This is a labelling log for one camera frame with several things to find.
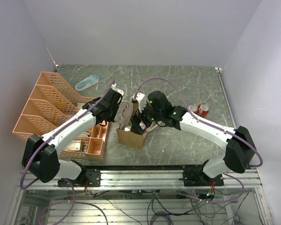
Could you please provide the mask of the red white printed box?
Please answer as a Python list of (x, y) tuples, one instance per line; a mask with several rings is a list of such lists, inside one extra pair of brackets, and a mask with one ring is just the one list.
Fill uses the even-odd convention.
[(82, 151), (83, 149), (83, 142), (81, 140), (74, 140), (71, 141), (64, 150), (66, 151)]

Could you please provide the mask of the orange plastic desk organizer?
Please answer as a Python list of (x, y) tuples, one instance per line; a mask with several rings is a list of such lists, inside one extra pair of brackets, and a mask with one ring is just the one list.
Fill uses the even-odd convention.
[[(33, 134), (46, 134), (72, 118), (79, 111), (78, 105), (92, 99), (79, 95), (58, 73), (41, 72), (13, 133), (24, 141)], [(77, 137), (83, 151), (64, 150), (60, 158), (102, 160), (108, 130), (108, 124), (88, 129), (85, 134)]]

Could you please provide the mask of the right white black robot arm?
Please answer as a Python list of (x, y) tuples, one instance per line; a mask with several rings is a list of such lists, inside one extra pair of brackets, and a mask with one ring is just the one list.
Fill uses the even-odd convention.
[(160, 91), (154, 91), (148, 97), (137, 92), (132, 96), (132, 103), (138, 106), (130, 118), (132, 132), (144, 134), (153, 123), (162, 122), (165, 127), (194, 133), (225, 150), (223, 155), (197, 166), (194, 179), (201, 185), (208, 185), (216, 176), (229, 171), (244, 173), (250, 166), (255, 145), (247, 128), (225, 127), (197, 116), (183, 106), (172, 106)]

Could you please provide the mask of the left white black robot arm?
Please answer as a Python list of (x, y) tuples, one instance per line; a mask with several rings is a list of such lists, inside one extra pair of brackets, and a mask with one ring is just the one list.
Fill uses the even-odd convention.
[(104, 121), (113, 122), (123, 94), (120, 89), (108, 89), (102, 97), (85, 103), (78, 113), (58, 128), (42, 136), (30, 136), (22, 158), (24, 172), (20, 184), (30, 172), (43, 183), (64, 178), (75, 186), (83, 185), (86, 181), (83, 167), (74, 161), (59, 159), (59, 154), (84, 131)]

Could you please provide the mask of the blue white oval package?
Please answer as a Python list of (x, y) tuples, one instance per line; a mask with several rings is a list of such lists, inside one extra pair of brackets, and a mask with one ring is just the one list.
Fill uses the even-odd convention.
[(90, 75), (82, 81), (78, 82), (74, 88), (76, 91), (83, 91), (93, 85), (96, 85), (98, 82), (99, 77), (97, 75)]

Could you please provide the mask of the aluminium mounting rail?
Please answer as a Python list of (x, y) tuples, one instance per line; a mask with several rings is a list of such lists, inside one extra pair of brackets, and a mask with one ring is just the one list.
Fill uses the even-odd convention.
[[(100, 171), (99, 187), (88, 187), (89, 190), (151, 190), (151, 189), (209, 189), (211, 186), (185, 187), (179, 179), (182, 170), (165, 171)], [(239, 174), (228, 172), (222, 175), (224, 185), (216, 188), (260, 188), (261, 180), (256, 170)]]

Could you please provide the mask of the printed canvas burlap bag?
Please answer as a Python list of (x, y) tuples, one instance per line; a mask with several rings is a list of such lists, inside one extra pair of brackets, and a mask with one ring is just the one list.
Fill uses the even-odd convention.
[(119, 127), (116, 129), (118, 142), (125, 146), (141, 150), (145, 145), (148, 134), (157, 128), (157, 124), (153, 122), (149, 128), (145, 128), (145, 132), (142, 135), (128, 131), (126, 127), (132, 127), (130, 117), (136, 112), (138, 105), (127, 100), (122, 100), (122, 103), (125, 103), (126, 105), (120, 114), (120, 119), (116, 121), (119, 123)]

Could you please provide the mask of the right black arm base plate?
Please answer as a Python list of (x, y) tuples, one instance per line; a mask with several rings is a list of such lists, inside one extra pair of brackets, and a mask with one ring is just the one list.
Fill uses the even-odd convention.
[(214, 184), (216, 187), (223, 186), (224, 181), (222, 175), (217, 175), (215, 178), (210, 178), (203, 173), (203, 167), (207, 163), (201, 165), (183, 165), (183, 177), (179, 180), (183, 182), (185, 187), (207, 187)]

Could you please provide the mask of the red cola can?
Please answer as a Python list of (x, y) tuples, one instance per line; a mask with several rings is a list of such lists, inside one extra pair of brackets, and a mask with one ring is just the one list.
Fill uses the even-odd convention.
[(202, 118), (206, 118), (209, 113), (209, 105), (207, 103), (202, 103), (198, 106), (198, 115)]
[(189, 104), (188, 108), (191, 112), (193, 112), (194, 114), (198, 114), (198, 107), (195, 104)]

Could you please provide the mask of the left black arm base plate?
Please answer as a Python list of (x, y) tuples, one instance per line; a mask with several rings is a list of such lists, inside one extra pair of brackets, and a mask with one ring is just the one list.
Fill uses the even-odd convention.
[(68, 180), (74, 187), (99, 187), (101, 182), (101, 173), (98, 169), (87, 167), (82, 170), (78, 178)]

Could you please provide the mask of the purple soda can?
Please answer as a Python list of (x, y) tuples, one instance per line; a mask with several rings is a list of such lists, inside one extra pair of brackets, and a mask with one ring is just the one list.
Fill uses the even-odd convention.
[(131, 128), (132, 128), (132, 126), (127, 125), (127, 126), (124, 126), (124, 127), (122, 128), (122, 130), (124, 130), (124, 131), (126, 131), (126, 132), (131, 132)]
[(140, 123), (140, 127), (141, 127), (141, 129), (142, 129), (143, 133), (145, 133), (145, 132), (146, 132), (146, 130), (147, 130), (146, 125), (145, 125), (143, 122), (141, 122), (141, 123)]

